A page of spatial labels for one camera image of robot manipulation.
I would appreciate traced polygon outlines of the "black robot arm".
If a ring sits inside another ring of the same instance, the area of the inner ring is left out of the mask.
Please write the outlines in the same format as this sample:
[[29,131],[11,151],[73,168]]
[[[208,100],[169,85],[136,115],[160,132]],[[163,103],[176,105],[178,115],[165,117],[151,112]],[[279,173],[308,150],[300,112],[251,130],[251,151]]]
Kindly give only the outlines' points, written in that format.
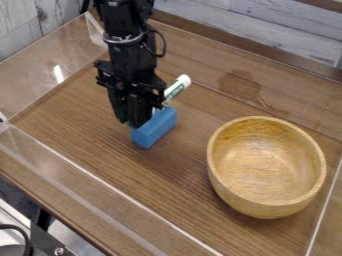
[[116,119],[140,128],[163,108],[167,84],[156,75],[167,52],[163,34],[148,24],[153,0],[97,0],[109,60],[97,60],[96,83],[107,88]]

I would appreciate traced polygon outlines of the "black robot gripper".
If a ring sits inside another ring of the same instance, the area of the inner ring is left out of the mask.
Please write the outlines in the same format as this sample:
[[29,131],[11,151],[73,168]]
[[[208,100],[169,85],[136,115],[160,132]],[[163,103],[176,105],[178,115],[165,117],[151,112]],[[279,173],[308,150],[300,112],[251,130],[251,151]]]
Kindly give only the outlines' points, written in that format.
[[139,128],[151,119],[152,105],[147,97],[131,93],[141,85],[165,87],[155,73],[157,59],[165,51],[157,52],[153,34],[127,38],[105,34],[103,40],[108,46],[109,59],[97,60],[93,64],[97,68],[96,81],[107,88],[116,119]]

